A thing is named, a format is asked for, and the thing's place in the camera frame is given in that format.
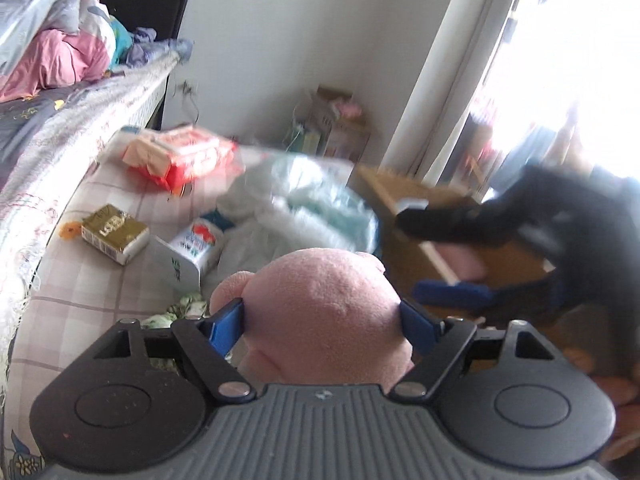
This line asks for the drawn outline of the pink plush toy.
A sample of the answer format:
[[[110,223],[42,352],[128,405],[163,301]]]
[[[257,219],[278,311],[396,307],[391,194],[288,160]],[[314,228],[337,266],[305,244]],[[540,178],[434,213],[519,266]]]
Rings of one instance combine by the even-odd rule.
[[[412,367],[400,298],[379,258],[345,249],[296,250],[240,271],[209,298],[210,313],[244,304],[238,370],[254,385],[375,384],[390,390]]]

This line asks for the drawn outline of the brown cardboard box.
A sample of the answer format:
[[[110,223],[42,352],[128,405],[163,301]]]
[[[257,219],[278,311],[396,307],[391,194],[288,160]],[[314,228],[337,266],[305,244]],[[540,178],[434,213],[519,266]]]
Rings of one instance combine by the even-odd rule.
[[[492,307],[460,310],[425,306],[440,315],[484,318],[503,325],[521,318],[550,324],[561,315],[562,289],[544,268],[544,258],[515,238],[481,240],[475,233],[456,232],[443,218],[395,218],[401,198],[454,200],[469,197],[456,188],[426,186],[388,171],[358,165],[348,187],[364,199],[380,220],[380,253],[388,278],[402,296],[412,296],[423,280],[480,284],[497,293]]]

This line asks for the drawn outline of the white carton with red print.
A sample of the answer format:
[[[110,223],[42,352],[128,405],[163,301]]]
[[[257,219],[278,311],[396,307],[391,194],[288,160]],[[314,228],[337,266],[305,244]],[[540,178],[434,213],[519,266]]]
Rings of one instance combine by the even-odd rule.
[[[180,292],[199,292],[204,276],[216,266],[224,232],[204,218],[196,218],[172,240],[153,236],[152,263],[160,277]]]

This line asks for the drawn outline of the white and blue plastic bag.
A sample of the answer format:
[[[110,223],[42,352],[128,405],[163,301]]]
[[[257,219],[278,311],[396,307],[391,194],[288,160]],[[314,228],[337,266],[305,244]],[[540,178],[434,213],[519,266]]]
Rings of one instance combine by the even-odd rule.
[[[378,251],[378,217],[332,172],[305,156],[269,156],[235,178],[214,214],[230,224],[204,278],[206,294],[239,271],[257,272],[305,248]]]

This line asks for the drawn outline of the gold tissue pack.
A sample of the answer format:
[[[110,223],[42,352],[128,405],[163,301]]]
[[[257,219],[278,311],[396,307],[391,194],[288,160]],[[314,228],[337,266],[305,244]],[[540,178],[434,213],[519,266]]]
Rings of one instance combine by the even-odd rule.
[[[81,222],[82,239],[120,266],[149,244],[150,229],[125,211],[106,204]]]

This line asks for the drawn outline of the red tissue pack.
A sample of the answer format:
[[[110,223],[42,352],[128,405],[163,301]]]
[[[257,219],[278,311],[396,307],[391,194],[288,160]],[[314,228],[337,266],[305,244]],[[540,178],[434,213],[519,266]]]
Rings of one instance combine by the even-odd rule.
[[[238,144],[188,125],[167,131],[144,129],[122,153],[122,162],[166,191],[232,164]]]

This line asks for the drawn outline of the teal cloth on bed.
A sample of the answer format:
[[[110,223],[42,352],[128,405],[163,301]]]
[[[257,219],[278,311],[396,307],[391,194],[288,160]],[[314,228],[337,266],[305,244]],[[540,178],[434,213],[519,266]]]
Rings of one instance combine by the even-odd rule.
[[[114,68],[120,63],[134,44],[130,32],[126,27],[113,15],[110,16],[110,24],[115,38],[115,51],[111,59],[110,67]]]

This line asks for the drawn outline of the pink and grey quilt pile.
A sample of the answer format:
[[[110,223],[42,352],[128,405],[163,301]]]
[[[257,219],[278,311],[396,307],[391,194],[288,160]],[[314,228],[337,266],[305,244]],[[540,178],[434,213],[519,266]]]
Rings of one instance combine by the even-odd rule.
[[[100,0],[1,0],[1,99],[96,81],[114,65],[114,18]]]

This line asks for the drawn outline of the bags against the wall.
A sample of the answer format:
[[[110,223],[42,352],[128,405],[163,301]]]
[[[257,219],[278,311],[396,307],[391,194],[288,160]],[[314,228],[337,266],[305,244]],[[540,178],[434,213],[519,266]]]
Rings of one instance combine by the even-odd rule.
[[[360,161],[370,139],[367,114],[352,92],[320,86],[294,106],[285,151]]]

